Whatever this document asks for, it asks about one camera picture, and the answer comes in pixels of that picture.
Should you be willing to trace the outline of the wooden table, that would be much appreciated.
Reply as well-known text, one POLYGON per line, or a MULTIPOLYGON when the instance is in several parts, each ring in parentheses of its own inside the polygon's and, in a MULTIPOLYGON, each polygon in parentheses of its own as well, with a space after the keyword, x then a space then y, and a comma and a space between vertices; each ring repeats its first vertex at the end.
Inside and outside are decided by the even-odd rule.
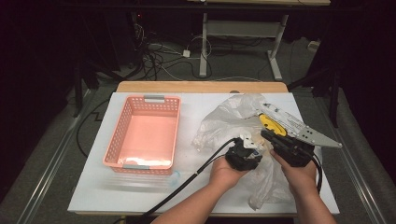
MULTIPOLYGON (((280 82, 216 82, 216 81, 123 81, 116 92, 137 92, 147 94, 169 93, 289 93, 280 82)), ((172 184, 180 174, 148 175, 148 180, 160 180, 172 184)))

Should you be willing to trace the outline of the clear plastic bag yellow smiley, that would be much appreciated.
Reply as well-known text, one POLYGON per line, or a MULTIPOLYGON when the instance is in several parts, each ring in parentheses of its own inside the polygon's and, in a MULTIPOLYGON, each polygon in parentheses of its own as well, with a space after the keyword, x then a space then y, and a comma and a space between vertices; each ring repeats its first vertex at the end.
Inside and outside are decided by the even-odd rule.
POLYGON ((213 150, 226 140, 248 135, 257 145, 262 160, 258 167, 242 178, 247 190, 247 204, 258 210, 266 203, 290 203, 292 196, 280 165, 270 156, 272 141, 261 136, 265 118, 282 127, 287 137, 293 138, 305 124, 298 118, 269 101, 260 93, 236 94, 219 104, 202 120, 192 143, 199 150, 213 150))

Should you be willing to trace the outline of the person's left hand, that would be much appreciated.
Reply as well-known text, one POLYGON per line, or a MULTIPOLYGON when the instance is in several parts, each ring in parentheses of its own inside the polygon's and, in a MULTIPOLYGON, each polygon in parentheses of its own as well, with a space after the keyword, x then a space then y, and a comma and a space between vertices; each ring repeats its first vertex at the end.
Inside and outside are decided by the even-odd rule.
POLYGON ((235 170, 224 157, 213 162, 209 177, 209 186, 227 191, 233 188, 248 171, 235 170))

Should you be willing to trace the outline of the black stand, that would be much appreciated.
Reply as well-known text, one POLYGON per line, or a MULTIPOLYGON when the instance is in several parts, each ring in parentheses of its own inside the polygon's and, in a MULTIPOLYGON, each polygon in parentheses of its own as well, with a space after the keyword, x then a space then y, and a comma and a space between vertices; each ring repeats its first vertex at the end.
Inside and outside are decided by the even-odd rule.
POLYGON ((335 65, 325 65, 319 70, 309 72, 305 77, 291 82, 287 89, 310 87, 314 97, 329 96, 329 119, 334 128, 338 127, 337 107, 340 87, 340 69, 335 65))
POLYGON ((77 54, 73 67, 76 96, 74 116, 77 117, 84 106, 82 82, 89 89, 96 90, 99 86, 95 77, 97 72, 102 72, 116 81, 123 81, 124 77, 115 73, 120 69, 120 64, 106 16, 96 12, 76 12, 74 16, 74 44, 77 54))

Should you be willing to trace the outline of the person's right hand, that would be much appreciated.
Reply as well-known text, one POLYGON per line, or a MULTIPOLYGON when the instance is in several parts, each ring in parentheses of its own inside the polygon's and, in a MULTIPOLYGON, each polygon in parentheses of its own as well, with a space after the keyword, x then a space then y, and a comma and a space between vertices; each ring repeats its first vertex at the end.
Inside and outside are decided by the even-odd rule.
POLYGON ((270 153, 280 164, 281 170, 289 182, 290 192, 295 198, 302 198, 308 195, 318 195, 316 184, 317 168, 312 161, 305 167, 292 167, 273 149, 270 153))

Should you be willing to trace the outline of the white board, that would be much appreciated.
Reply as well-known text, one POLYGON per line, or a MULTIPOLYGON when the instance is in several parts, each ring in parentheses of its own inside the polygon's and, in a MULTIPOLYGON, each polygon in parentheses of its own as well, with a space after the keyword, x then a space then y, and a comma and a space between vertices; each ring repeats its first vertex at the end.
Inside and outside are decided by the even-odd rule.
MULTIPOLYGON (((123 103, 128 96, 137 92, 113 93, 104 119, 93 142, 91 152, 80 175, 77 187, 68 206, 69 212, 80 215, 134 215, 148 211, 160 200, 168 196, 183 181, 209 158, 204 152, 194 149, 191 141, 198 130, 199 123, 217 105, 234 95, 241 93, 169 93, 181 97, 181 119, 176 144, 176 158, 173 165, 180 177, 174 185, 149 180, 147 187, 138 187, 133 174, 116 173, 103 163, 106 147, 110 143, 111 133, 116 127, 123 103)), ((301 117, 300 111, 291 93, 263 93, 271 103, 301 117)), ((163 205, 163 212, 187 198, 201 188, 208 180, 211 165, 196 177, 175 198, 163 205)), ((296 215, 293 200, 291 203, 264 203, 261 209, 253 211, 248 206, 248 178, 229 190, 217 203, 213 217, 286 217, 296 215)))

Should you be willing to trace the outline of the metal floor rail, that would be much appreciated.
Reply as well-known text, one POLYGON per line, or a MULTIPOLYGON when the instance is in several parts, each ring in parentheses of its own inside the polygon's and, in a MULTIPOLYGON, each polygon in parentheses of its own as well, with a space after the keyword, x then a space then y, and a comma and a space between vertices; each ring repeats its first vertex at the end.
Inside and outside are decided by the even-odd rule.
POLYGON ((71 119, 70 125, 67 127, 59 145, 56 147, 56 150, 54 151, 54 154, 49 161, 46 170, 39 178, 34 192, 21 212, 17 224, 31 224, 40 204, 45 198, 46 193, 59 170, 59 167, 67 152, 68 146, 70 145, 70 141, 73 135, 76 133, 76 128, 80 124, 82 116, 87 111, 87 108, 95 94, 96 90, 86 90, 86 92, 83 94, 82 108, 79 110, 78 114, 71 119))
POLYGON ((330 124, 325 133, 343 145, 322 149, 324 169, 340 211, 336 219, 341 224, 387 224, 340 132, 330 124))

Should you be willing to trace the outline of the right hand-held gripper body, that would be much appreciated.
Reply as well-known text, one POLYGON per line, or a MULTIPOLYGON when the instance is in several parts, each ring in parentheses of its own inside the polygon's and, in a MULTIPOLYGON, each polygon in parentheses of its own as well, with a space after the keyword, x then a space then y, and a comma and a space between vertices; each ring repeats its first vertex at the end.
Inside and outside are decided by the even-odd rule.
POLYGON ((336 147, 343 145, 309 126, 303 127, 297 134, 282 135, 270 132, 270 142, 274 151, 292 167, 305 167, 314 159, 315 147, 336 147))

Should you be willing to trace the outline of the pink plastic basket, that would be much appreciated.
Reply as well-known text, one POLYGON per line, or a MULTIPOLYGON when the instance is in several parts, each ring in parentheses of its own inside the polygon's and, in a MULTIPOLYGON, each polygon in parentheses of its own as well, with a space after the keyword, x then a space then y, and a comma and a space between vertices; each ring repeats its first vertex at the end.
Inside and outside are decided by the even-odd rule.
POLYGON ((177 96, 127 96, 103 164, 117 173, 172 174, 180 108, 177 96))

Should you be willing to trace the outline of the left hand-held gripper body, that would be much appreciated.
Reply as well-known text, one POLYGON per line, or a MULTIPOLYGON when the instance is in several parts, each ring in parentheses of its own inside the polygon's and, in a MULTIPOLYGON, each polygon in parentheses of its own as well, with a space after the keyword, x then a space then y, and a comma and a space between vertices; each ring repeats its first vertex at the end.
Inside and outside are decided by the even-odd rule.
POLYGON ((227 162, 238 171, 250 171, 258 167, 262 160, 262 154, 254 157, 253 149, 259 151, 258 145, 250 135, 241 134, 233 140, 234 145, 225 154, 227 162))

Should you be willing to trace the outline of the white metal desk frame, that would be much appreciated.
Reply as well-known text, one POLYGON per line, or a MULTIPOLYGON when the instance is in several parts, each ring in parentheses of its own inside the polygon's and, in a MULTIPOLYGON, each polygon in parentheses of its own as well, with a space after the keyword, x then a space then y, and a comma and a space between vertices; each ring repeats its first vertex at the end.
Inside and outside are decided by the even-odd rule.
MULTIPOLYGON (((258 9, 259 7, 282 7, 283 9, 292 9, 297 7, 327 7, 330 0, 190 0, 191 2, 200 2, 204 7, 213 7, 220 4, 222 7, 236 5, 238 12, 247 12, 242 9, 243 5, 258 9)), ((273 38, 275 43, 273 48, 266 51, 267 61, 270 65, 272 74, 276 81, 283 79, 279 70, 276 54, 287 26, 289 13, 283 13, 278 21, 244 21, 243 19, 212 19, 205 12, 202 22, 202 39, 200 53, 199 77, 208 77, 209 62, 208 56, 213 49, 209 42, 210 36, 233 36, 233 37, 260 37, 273 38)))

